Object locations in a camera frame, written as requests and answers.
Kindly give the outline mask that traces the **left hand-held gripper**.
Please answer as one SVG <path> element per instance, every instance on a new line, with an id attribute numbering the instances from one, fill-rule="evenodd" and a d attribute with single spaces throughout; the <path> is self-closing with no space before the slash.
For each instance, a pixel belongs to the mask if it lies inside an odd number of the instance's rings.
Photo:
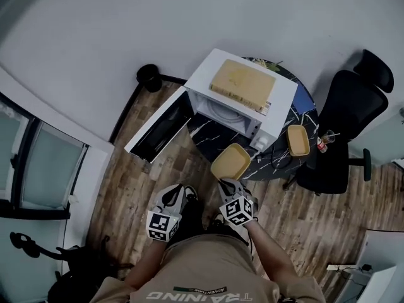
<path id="1" fill-rule="evenodd" d="M 156 195 L 155 206 L 148 210 L 146 217 L 146 233 L 151 239 L 168 242 L 179 228 L 182 207 L 185 205 L 185 187 L 176 184 L 166 187 Z"/>

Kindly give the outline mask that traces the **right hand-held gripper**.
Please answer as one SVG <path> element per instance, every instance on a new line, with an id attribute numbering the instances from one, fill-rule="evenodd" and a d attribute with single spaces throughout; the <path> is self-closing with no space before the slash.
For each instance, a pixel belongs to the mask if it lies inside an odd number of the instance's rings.
<path id="1" fill-rule="evenodd" d="M 239 227 L 256 218 L 258 200 L 239 181 L 219 179 L 218 190 L 222 199 L 219 210 L 225 221 Z"/>

